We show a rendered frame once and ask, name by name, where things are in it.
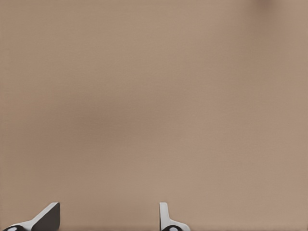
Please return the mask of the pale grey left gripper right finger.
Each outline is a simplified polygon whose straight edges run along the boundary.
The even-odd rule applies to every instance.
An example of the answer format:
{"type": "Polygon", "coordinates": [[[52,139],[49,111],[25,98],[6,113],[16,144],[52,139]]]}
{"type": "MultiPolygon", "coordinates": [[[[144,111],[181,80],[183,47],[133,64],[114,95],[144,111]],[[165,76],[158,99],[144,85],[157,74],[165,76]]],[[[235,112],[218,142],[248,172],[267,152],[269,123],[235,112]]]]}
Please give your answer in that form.
{"type": "Polygon", "coordinates": [[[159,203],[159,212],[160,231],[191,231],[187,224],[170,218],[168,204],[166,202],[159,203]]]}

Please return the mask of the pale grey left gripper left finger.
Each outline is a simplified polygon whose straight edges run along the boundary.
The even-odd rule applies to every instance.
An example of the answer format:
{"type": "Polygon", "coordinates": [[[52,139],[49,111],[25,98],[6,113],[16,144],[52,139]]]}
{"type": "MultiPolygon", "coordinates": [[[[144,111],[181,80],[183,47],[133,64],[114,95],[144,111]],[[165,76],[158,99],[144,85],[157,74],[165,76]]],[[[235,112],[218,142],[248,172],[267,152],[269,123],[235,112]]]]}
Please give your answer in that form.
{"type": "Polygon", "coordinates": [[[61,223],[61,206],[52,202],[33,219],[15,223],[3,231],[58,231],[61,223]]]}

